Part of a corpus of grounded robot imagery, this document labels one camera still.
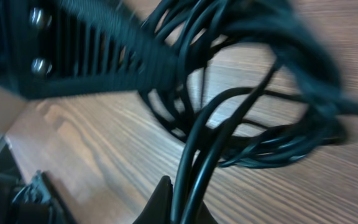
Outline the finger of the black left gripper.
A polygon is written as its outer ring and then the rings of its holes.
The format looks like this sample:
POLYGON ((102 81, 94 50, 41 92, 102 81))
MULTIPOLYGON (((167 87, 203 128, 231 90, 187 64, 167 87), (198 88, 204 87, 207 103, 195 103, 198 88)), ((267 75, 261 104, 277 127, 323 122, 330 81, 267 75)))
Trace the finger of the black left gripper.
POLYGON ((123 1, 1 1, 3 88, 28 100, 171 90, 178 57, 123 1))

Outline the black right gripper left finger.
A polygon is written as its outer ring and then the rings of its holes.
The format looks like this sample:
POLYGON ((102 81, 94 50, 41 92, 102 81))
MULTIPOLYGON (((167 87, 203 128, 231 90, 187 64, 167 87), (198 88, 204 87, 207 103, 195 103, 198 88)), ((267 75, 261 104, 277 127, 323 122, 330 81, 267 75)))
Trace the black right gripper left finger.
POLYGON ((146 206, 133 224, 170 224, 173 185, 169 176, 163 176, 146 206))

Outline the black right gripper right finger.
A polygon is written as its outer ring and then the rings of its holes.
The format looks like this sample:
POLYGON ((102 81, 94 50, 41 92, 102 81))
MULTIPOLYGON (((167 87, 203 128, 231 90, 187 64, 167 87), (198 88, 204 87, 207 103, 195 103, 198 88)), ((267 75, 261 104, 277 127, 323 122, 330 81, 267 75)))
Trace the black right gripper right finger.
POLYGON ((195 224, 218 224, 211 212, 208 210, 204 201, 202 201, 197 210, 195 224))

